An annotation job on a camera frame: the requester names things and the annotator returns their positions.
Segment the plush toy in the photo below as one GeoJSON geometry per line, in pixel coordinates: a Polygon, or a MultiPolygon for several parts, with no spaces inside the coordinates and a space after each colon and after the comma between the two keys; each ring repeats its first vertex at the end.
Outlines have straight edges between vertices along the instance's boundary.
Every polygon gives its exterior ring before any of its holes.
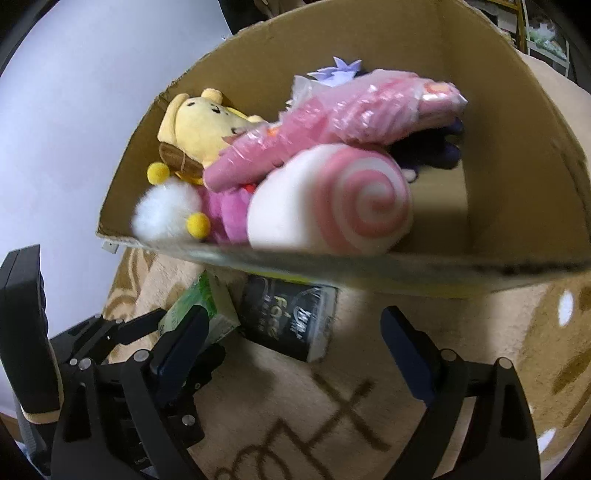
{"type": "Polygon", "coordinates": [[[413,222],[408,183],[378,150],[318,145],[272,171],[248,209],[253,248],[317,254],[387,252],[413,222]]]}
{"type": "Polygon", "coordinates": [[[456,118],[447,127],[421,130],[398,140],[386,151],[396,159],[405,178],[412,183],[418,178],[423,165],[443,170],[457,167],[462,152],[448,137],[457,138],[463,131],[462,121],[456,118]]]}
{"type": "Polygon", "coordinates": [[[171,171],[179,178],[199,183],[203,168],[217,160],[220,150],[228,146],[224,139],[244,132],[259,116],[224,107],[218,90],[205,89],[201,96],[190,98],[179,93],[168,105],[160,129],[160,158],[147,171],[152,185],[164,182],[171,171]]]}
{"type": "Polygon", "coordinates": [[[213,244],[247,243],[246,213],[253,189],[221,193],[174,177],[151,187],[132,219],[134,235],[148,244],[204,240],[213,244]]]}
{"type": "Polygon", "coordinates": [[[393,70],[325,88],[281,122],[262,124],[220,152],[203,172],[207,188],[221,192],[256,183],[319,144],[390,145],[413,132],[452,124],[467,103],[450,83],[393,70]]]}

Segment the swirl cushion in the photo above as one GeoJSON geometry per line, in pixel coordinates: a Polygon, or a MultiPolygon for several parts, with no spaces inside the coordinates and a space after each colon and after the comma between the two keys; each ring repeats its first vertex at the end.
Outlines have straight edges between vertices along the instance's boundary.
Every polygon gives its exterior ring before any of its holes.
{"type": "Polygon", "coordinates": [[[247,231],[253,248],[381,254],[412,222],[410,190],[392,157],[331,144],[300,152],[258,186],[247,231]]]}

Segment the cardboard box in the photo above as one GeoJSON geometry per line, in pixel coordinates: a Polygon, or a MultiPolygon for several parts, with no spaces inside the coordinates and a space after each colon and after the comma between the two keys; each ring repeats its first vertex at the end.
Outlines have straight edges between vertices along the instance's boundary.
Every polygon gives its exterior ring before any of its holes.
{"type": "Polygon", "coordinates": [[[362,59],[455,83],[469,101],[462,168],[413,184],[412,232],[388,255],[331,257],[187,244],[173,257],[286,280],[463,297],[537,283],[591,265],[586,157],[561,113],[480,13],[460,0],[331,0],[254,25],[199,60],[150,106],[111,184],[98,235],[128,245],[130,218],[158,160],[156,134],[178,93],[221,90],[269,121],[295,74],[362,59]]]}

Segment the metal screw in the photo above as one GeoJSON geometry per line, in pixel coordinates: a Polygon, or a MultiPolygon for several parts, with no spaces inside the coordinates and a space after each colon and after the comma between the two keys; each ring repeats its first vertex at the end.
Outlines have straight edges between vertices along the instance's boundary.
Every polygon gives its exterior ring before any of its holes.
{"type": "Polygon", "coordinates": [[[195,417],[193,417],[192,415],[183,415],[181,421],[183,422],[183,425],[185,425],[186,427],[192,427],[193,425],[195,425],[195,417]]]}
{"type": "Polygon", "coordinates": [[[134,360],[136,362],[144,362],[148,359],[149,356],[150,352],[148,352],[147,350],[138,350],[134,353],[134,360]]]}
{"type": "Polygon", "coordinates": [[[80,360],[80,362],[78,363],[78,368],[80,370],[86,370],[88,367],[90,367],[92,365],[92,360],[90,360],[90,358],[83,358],[82,360],[80,360]]]}
{"type": "Polygon", "coordinates": [[[441,350],[441,358],[443,358],[446,362],[454,362],[457,358],[457,355],[453,350],[446,348],[445,350],[441,350]]]}
{"type": "Polygon", "coordinates": [[[499,358],[499,365],[503,367],[505,370],[511,370],[513,367],[513,363],[508,358],[502,357],[499,358]]]}

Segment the pink plastic wrap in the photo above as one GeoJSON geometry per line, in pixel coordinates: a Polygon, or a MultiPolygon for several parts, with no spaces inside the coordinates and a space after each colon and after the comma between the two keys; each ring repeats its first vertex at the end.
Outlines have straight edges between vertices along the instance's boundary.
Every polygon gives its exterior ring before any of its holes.
{"type": "Polygon", "coordinates": [[[285,113],[280,123],[245,133],[220,152],[203,180],[207,188],[220,192],[259,182],[316,145],[389,145],[415,131],[451,124],[465,104],[450,83],[375,70],[314,95],[285,113]]]}

